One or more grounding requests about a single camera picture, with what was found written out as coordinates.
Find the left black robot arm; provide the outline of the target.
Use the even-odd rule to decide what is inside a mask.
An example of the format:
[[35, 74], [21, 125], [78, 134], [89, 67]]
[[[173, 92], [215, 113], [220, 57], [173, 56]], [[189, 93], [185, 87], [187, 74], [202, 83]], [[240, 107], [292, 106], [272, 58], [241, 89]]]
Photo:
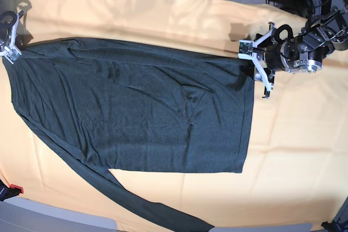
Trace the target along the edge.
[[345, 50], [347, 15], [334, 5], [330, 12], [309, 16], [298, 35], [288, 24], [276, 27], [269, 22], [264, 35], [239, 41], [238, 59], [253, 63], [253, 80], [264, 84], [264, 98], [269, 98], [276, 72], [315, 73], [322, 69], [324, 58]]

